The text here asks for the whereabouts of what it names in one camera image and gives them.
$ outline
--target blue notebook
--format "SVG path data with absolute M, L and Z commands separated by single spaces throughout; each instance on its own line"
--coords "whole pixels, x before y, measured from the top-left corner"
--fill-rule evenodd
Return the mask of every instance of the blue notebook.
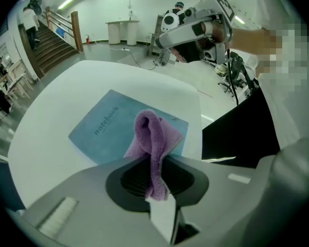
M 134 138 L 134 120 L 145 109 L 165 118 L 183 135 L 183 141 L 172 151 L 181 155 L 188 123 L 170 114 L 110 90 L 88 112 L 68 136 L 73 144 L 97 164 L 123 158 Z

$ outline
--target black chair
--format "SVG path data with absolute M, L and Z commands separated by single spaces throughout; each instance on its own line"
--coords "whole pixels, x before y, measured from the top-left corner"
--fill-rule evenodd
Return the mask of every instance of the black chair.
M 3 207 L 17 211 L 25 206 L 16 190 L 8 162 L 0 159 L 0 202 Z
M 238 77 L 239 77 L 240 72 L 244 68 L 244 60 L 242 59 L 242 57 L 240 57 L 237 53 L 235 53 L 233 51 L 230 53 L 230 57 L 232 58 L 232 62 L 231 62 L 232 83 L 235 86 L 235 88 L 236 87 L 243 88 L 244 82 L 243 82 L 242 79 L 238 79 Z M 225 93 L 227 91 L 229 91 L 232 94 L 232 97 L 234 97 L 228 73 L 226 74 L 225 78 L 221 82 L 219 82 L 217 85 L 220 85 L 220 84 L 223 85 L 224 87 L 226 87 Z

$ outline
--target white fabric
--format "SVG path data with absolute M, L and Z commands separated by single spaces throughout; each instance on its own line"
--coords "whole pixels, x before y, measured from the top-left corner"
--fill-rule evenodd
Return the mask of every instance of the white fabric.
M 23 23 L 25 30 L 28 30 L 32 27 L 36 27 L 36 30 L 38 30 L 34 17 L 37 17 L 37 15 L 32 9 L 27 9 L 23 12 Z
M 256 17 L 262 27 L 282 36 L 282 49 L 268 56 L 264 65 L 270 65 L 270 73 L 260 74 L 259 83 L 283 149 L 309 137 L 309 36 L 280 0 L 257 0 Z

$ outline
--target blurred hand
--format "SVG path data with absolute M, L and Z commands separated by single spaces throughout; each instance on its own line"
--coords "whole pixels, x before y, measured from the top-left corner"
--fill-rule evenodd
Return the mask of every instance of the blurred hand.
M 220 24 L 212 23 L 214 42 L 224 40 L 224 31 Z M 282 38 L 275 36 L 266 29 L 247 30 L 233 28 L 233 36 L 225 43 L 226 50 L 234 48 L 253 55 L 273 55 L 282 48 Z
M 212 27 L 213 27 L 212 37 L 214 39 L 214 42 L 216 43 L 222 42 L 225 38 L 222 25 L 218 23 L 212 23 Z M 206 32 L 205 25 L 202 25 L 202 29 L 204 32 Z M 206 42 L 207 39 L 198 40 L 198 45 L 200 46 L 200 48 L 205 48 Z M 232 40 L 230 40 L 228 43 L 225 43 L 226 50 L 231 48 L 231 42 Z
M 177 62 L 186 63 L 185 58 L 183 58 L 183 57 L 181 56 L 181 54 L 177 54 L 177 55 L 176 55 L 176 60 L 177 60 Z

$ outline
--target white wall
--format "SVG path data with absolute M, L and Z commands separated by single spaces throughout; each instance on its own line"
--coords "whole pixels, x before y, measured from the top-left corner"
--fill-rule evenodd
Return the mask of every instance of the white wall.
M 131 0 L 132 20 L 139 20 L 137 40 L 146 41 L 148 33 L 155 31 L 158 14 L 174 8 L 176 2 L 184 2 L 185 8 L 194 6 L 200 0 Z M 106 22 L 128 20 L 129 0 L 83 0 L 61 12 L 67 17 L 71 12 L 78 11 L 82 40 L 88 34 L 90 40 L 108 39 Z M 126 29 L 122 25 L 121 39 L 126 39 Z
M 14 40 L 12 38 L 12 35 L 10 34 L 10 31 L 7 31 L 0 36 L 0 47 L 4 43 L 6 43 L 11 61 L 16 63 L 18 60 L 20 60 L 21 56 L 20 56 L 20 54 L 19 54 L 19 52 L 18 52 L 18 50 L 15 46 L 15 43 L 14 43 Z

